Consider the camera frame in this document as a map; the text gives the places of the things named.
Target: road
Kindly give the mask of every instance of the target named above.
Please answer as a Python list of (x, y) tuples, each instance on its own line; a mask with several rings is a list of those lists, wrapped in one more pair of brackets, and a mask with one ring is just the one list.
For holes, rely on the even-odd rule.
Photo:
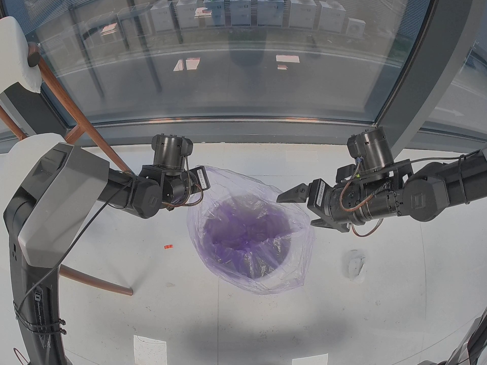
[[(281, 54), (299, 63), (277, 62)], [(200, 59), (197, 69), (174, 71), (189, 58)], [(144, 57), (97, 65), (103, 98), (87, 70), (60, 80), (93, 122), (209, 115), (373, 120), (399, 74), (394, 65), (319, 52), (204, 50), (150, 60), (161, 92)]]

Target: crumpled plastic wrapper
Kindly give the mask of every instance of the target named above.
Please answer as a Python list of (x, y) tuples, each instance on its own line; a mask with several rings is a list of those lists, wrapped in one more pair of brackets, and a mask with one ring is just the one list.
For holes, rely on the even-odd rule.
[(191, 240), (216, 276), (255, 294), (277, 294), (304, 284), (314, 230), (297, 204), (257, 179), (205, 167), (211, 188), (187, 213)]

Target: trash can with purple liner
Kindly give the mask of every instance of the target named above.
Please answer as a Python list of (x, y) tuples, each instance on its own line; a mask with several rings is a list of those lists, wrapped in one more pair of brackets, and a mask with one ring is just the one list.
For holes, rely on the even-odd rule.
[(256, 294), (303, 285), (314, 231), (281, 191), (230, 170), (206, 167), (211, 188), (191, 207), (187, 226), (201, 260), (216, 276)]

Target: white paper on floor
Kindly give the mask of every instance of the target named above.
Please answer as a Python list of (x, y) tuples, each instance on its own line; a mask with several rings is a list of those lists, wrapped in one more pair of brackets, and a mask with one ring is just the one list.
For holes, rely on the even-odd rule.
[(328, 354), (322, 354), (313, 357), (295, 358), (293, 365), (327, 365)]
[(157, 339), (133, 336), (136, 365), (167, 365), (167, 345)]

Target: purple plastic bag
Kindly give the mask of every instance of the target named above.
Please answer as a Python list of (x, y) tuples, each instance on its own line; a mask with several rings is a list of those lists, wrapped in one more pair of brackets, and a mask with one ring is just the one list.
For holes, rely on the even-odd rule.
[(216, 276), (255, 294), (301, 286), (314, 230), (297, 204), (278, 204), (281, 191), (230, 170), (205, 167), (211, 188), (187, 213), (189, 235)]

